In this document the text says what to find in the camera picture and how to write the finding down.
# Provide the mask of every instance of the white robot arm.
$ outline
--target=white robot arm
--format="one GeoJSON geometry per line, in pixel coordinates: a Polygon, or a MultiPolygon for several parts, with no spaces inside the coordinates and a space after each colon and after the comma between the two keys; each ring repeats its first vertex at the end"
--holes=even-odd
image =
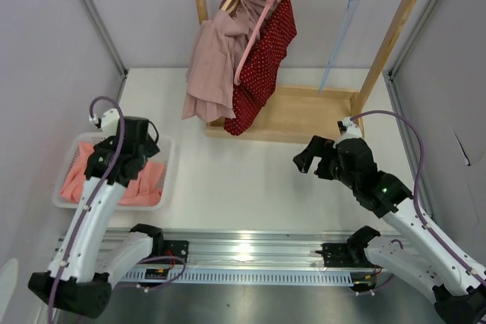
{"type": "Polygon", "coordinates": [[[111,109],[93,121],[105,135],[114,135],[94,146],[68,233],[47,272],[31,275],[29,289],[50,307],[97,318],[128,270],[144,258],[163,256],[164,239],[162,229],[136,225],[119,247],[98,257],[109,220],[130,180],[137,179],[159,148],[148,134],[150,121],[145,118],[123,117],[122,123],[111,109]]]}
{"type": "MultiPolygon", "coordinates": [[[[412,192],[395,176],[377,169],[373,154],[350,118],[338,123],[337,141],[314,136],[293,161],[307,173],[312,159],[320,157],[319,178],[339,180],[357,201],[403,235],[423,259],[403,251],[363,227],[347,243],[354,262],[388,269],[432,303],[447,324],[476,324],[486,314],[486,268],[476,262],[438,227],[412,199],[412,192]]],[[[319,251],[326,261],[326,244],[319,251]]]]}

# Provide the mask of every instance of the white table surface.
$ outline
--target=white table surface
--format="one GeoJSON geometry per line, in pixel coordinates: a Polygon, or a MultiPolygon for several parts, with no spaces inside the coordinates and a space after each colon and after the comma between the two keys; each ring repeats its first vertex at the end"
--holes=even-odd
{"type": "MultiPolygon", "coordinates": [[[[367,72],[334,70],[327,86],[359,89],[367,72]]],[[[281,69],[278,82],[318,85],[322,74],[322,69],[281,69]]],[[[393,230],[361,208],[338,181],[299,173],[292,158],[305,145],[208,138],[199,119],[182,121],[185,86],[184,68],[130,70],[120,106],[126,115],[149,118],[161,134],[174,139],[177,175],[172,192],[164,191],[170,194],[165,206],[155,212],[116,212],[110,227],[147,223],[161,228],[317,233],[370,225],[393,230]]],[[[391,110],[382,77],[364,110],[372,109],[391,110]]],[[[378,167],[412,189],[395,119],[368,116],[364,132],[378,167]]]]}

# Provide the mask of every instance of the pink hanger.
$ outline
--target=pink hanger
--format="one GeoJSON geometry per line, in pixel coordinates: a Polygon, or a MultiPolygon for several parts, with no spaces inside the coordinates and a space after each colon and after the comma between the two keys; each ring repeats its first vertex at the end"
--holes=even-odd
{"type": "Polygon", "coordinates": [[[241,57],[240,63],[238,64],[238,68],[236,68],[235,72],[235,79],[234,83],[235,85],[239,85],[241,83],[240,81],[240,73],[243,68],[243,65],[246,62],[246,59],[248,57],[248,54],[250,53],[251,47],[253,47],[253,44],[255,43],[255,39],[257,38],[258,32],[260,32],[260,27],[262,23],[265,20],[265,17],[268,14],[268,11],[272,7],[272,4],[275,2],[275,0],[267,0],[267,3],[265,4],[264,10],[261,12],[260,18],[258,18],[258,22],[255,25],[255,28],[253,29],[253,33],[251,34],[250,39],[248,40],[248,44],[246,46],[245,52],[243,53],[243,56],[241,57]]]}

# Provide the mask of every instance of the gray wall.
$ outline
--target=gray wall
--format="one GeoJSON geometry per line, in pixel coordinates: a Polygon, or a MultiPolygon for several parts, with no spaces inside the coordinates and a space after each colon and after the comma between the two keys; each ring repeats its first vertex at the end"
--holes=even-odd
{"type": "Polygon", "coordinates": [[[53,208],[53,181],[89,130],[90,100],[116,96],[120,78],[78,0],[0,0],[0,9],[0,267],[21,262],[10,324],[39,309],[27,280],[46,269],[72,214],[53,208]]]}
{"type": "Polygon", "coordinates": [[[424,138],[425,172],[437,222],[483,264],[485,18],[484,0],[442,0],[396,80],[406,114],[424,138]]]}
{"type": "MultiPolygon", "coordinates": [[[[213,14],[221,0],[207,0],[213,14]]],[[[185,67],[199,24],[194,0],[94,0],[128,68],[185,67]]],[[[348,0],[292,0],[298,35],[282,65],[325,67],[348,0]]],[[[361,0],[336,60],[341,68],[367,68],[400,0],[361,0]]],[[[390,57],[399,54],[427,0],[418,0],[390,57]]]]}

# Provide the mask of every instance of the white plastic basket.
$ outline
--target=white plastic basket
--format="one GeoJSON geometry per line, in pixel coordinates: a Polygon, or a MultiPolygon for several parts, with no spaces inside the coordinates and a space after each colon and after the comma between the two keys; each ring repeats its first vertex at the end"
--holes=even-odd
{"type": "MultiPolygon", "coordinates": [[[[60,195],[62,185],[64,184],[69,171],[73,167],[76,158],[79,156],[79,142],[88,142],[91,144],[97,144],[102,140],[105,140],[108,136],[98,133],[83,133],[76,137],[71,148],[66,154],[65,160],[62,163],[61,173],[55,181],[54,194],[52,195],[52,203],[59,208],[76,209],[77,204],[65,199],[60,195]]],[[[157,210],[164,205],[167,199],[172,194],[173,178],[175,177],[175,157],[174,157],[174,141],[171,137],[159,136],[159,142],[157,146],[160,148],[160,152],[154,157],[150,158],[150,161],[163,163],[165,165],[164,172],[160,177],[157,187],[162,190],[162,196],[160,201],[154,206],[117,206],[116,210],[137,210],[137,211],[153,211],[157,210]]]]}

